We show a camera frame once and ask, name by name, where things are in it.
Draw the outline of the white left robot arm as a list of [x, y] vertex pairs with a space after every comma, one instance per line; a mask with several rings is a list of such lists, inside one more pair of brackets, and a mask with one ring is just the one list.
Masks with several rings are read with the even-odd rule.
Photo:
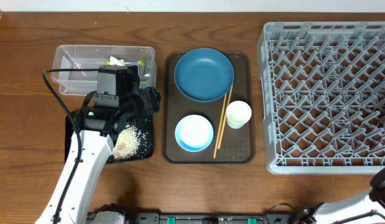
[[104, 165], [152, 155], [152, 115], [160, 100], [152, 86], [118, 95], [88, 93], [80, 110], [68, 115], [74, 128], [68, 156], [37, 223], [86, 223]]

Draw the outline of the white tissue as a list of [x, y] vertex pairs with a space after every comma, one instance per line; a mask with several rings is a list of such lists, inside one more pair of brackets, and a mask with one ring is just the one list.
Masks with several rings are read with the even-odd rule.
[[125, 64], [126, 63], [124, 60], [119, 60], [115, 57], [110, 57], [110, 59], [109, 59], [109, 65], [117, 65], [117, 66], [123, 67], [123, 66], [125, 66]]

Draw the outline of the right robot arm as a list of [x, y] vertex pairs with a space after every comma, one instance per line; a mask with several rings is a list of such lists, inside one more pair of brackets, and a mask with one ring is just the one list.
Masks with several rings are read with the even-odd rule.
[[319, 203], [291, 219], [291, 223], [385, 223], [385, 168], [370, 181], [370, 188], [348, 199]]

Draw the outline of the green yellow snack wrapper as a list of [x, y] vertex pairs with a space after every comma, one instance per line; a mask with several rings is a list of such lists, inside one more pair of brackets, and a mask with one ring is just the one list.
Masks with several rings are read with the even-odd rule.
[[125, 66], [133, 66], [133, 65], [137, 65], [138, 66], [138, 75], [140, 78], [142, 78], [144, 76], [144, 66], [145, 66], [145, 63], [143, 60], [139, 60], [137, 62], [126, 62]]

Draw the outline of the dark blue plate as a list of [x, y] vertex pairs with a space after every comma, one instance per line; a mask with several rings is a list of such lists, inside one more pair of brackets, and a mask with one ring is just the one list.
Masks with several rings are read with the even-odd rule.
[[194, 101], [211, 102], [231, 90], [234, 67], [222, 52], [199, 48], [183, 54], [176, 63], [174, 81], [179, 91]]

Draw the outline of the pile of cooked rice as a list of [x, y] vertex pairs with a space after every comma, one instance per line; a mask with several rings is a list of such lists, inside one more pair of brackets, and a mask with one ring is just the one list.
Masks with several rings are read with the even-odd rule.
[[137, 129], [135, 125], [127, 126], [118, 135], [113, 156], [115, 160], [128, 160], [136, 156], [143, 159], [148, 154], [147, 133]]

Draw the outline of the light blue bowl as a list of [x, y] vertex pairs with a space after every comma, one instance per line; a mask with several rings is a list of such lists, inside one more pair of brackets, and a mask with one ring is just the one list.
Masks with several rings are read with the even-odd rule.
[[175, 127], [175, 140], [185, 151], [200, 152], [212, 142], [214, 130], [204, 116], [191, 114], [182, 118]]

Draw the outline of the cream plastic cup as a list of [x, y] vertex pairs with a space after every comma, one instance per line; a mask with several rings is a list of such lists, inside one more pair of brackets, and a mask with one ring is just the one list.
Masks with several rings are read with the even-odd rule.
[[251, 107], [244, 101], [233, 101], [226, 108], [226, 122], [230, 128], [239, 129], [252, 116]]

